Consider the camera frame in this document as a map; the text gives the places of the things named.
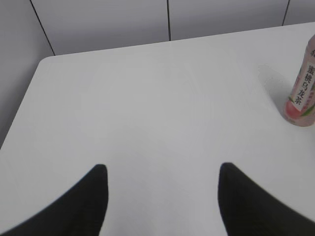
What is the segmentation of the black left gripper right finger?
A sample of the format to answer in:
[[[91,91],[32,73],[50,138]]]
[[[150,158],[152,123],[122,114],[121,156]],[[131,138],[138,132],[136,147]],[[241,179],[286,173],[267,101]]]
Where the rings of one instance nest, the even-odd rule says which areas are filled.
[[[286,206],[233,163],[218,182],[220,215],[229,236],[313,236],[315,223]]]

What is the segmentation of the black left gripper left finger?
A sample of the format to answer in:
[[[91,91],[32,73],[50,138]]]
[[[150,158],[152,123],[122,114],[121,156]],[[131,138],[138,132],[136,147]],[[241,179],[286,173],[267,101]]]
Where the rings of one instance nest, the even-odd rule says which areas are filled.
[[[3,236],[98,236],[109,200],[108,172],[95,165],[53,203]]]

